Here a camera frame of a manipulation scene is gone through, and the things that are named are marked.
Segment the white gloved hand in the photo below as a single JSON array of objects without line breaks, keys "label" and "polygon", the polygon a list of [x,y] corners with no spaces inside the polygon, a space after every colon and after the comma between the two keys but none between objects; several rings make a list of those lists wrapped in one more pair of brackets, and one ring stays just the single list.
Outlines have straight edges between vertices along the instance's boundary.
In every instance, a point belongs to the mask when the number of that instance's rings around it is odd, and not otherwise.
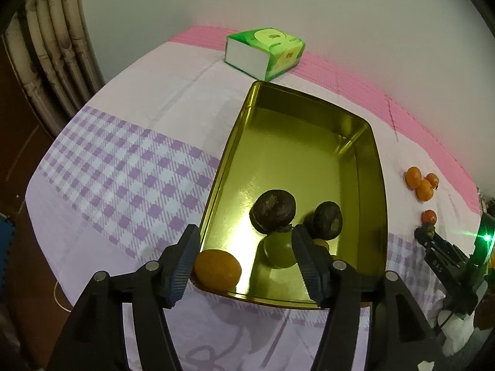
[{"label": "white gloved hand", "polygon": [[437,317],[438,325],[445,336],[442,352],[446,357],[459,352],[474,331],[474,313],[459,318],[455,312],[442,310]]}]

